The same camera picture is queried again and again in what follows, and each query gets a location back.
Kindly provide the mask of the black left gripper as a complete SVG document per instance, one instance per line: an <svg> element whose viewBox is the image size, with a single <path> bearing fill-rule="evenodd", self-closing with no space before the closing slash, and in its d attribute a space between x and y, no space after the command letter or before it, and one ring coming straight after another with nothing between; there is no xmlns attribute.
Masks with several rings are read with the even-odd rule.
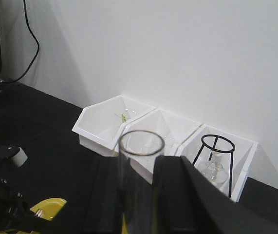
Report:
<svg viewBox="0 0 278 234"><path fill-rule="evenodd" d="M0 158L0 166L5 161L6 158ZM14 185L0 178L0 233L40 233L45 227L46 220L30 211Z"/></svg>

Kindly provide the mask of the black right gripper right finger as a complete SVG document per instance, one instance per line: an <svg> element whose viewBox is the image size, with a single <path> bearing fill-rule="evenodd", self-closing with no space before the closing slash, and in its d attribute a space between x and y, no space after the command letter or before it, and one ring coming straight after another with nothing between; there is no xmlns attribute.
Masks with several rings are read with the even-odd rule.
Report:
<svg viewBox="0 0 278 234"><path fill-rule="evenodd" d="M158 156L153 172L158 234L278 234L278 225L232 201L185 156Z"/></svg>

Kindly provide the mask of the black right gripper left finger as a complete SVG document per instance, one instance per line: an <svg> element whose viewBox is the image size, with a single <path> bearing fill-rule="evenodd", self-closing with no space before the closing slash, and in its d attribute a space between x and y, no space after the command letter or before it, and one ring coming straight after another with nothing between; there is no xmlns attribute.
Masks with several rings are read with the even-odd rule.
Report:
<svg viewBox="0 0 278 234"><path fill-rule="evenodd" d="M84 217L82 228L84 234L122 233L122 202L117 174L116 157L99 159Z"/></svg>

